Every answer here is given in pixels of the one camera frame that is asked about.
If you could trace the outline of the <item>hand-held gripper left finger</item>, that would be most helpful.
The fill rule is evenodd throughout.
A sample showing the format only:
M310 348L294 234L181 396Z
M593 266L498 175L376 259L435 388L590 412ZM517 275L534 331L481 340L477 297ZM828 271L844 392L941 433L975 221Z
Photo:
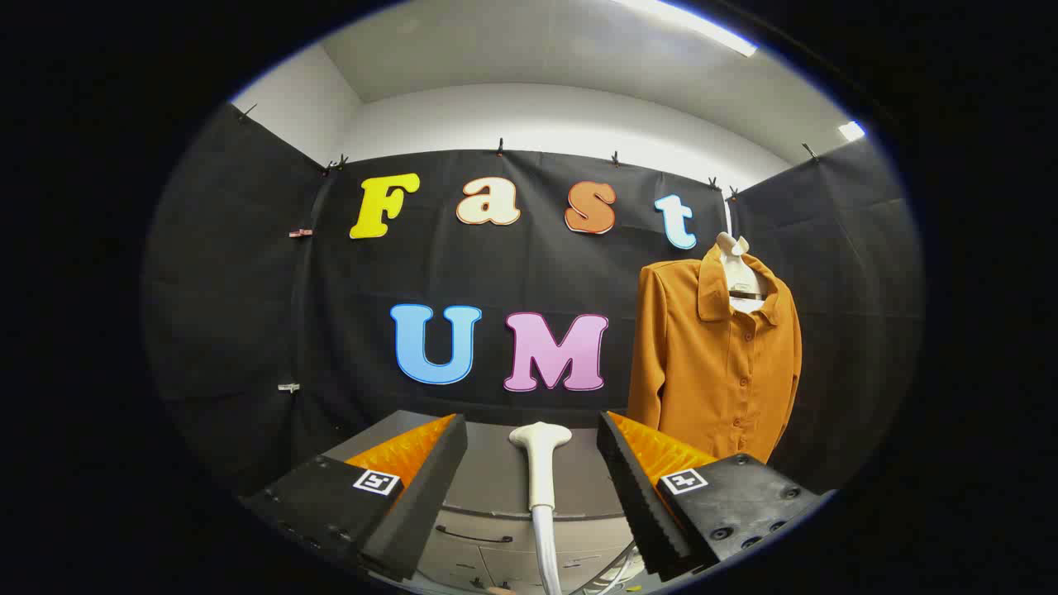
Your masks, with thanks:
M394 413L243 503L330 564L399 583L418 569L467 445L460 414Z

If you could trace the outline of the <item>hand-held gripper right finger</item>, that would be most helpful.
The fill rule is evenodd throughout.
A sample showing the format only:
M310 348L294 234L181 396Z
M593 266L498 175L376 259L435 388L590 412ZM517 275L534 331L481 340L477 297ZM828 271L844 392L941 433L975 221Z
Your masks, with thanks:
M613 412L598 452L649 574L669 581L770 545L827 501L748 455L705 455Z

